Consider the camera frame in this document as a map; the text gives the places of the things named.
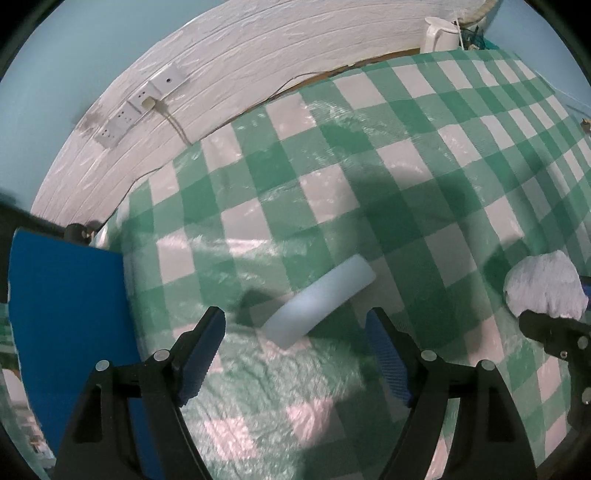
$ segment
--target power socket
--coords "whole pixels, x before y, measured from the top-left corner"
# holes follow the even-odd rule
[[[144,83],[131,95],[131,97],[129,97],[128,102],[131,103],[141,115],[143,115],[148,112],[148,110],[142,106],[142,102],[148,97],[152,97],[155,100],[160,100],[162,98],[162,93],[160,93],[152,82]]]
[[[121,105],[111,117],[117,126],[124,132],[127,132],[127,130],[134,126],[140,118],[142,118],[142,114],[129,102],[125,102]]]
[[[166,97],[170,92],[176,90],[185,80],[185,75],[178,67],[171,63],[161,69],[156,75],[150,78],[150,82],[160,91],[161,98]]]
[[[125,132],[114,119],[110,119],[96,133],[95,140],[105,148],[112,148],[119,143]]]

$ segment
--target light blue wall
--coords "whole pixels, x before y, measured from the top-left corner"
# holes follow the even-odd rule
[[[88,107],[152,45],[222,0],[65,0],[0,82],[0,199],[30,209]]]
[[[591,117],[591,86],[558,34],[524,0],[502,0],[485,37],[519,55],[577,119]]]

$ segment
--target white pitcher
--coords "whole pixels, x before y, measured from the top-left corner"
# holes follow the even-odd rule
[[[427,17],[425,22],[427,22],[427,28],[421,53],[457,48],[460,43],[460,29],[457,25],[437,17]]]

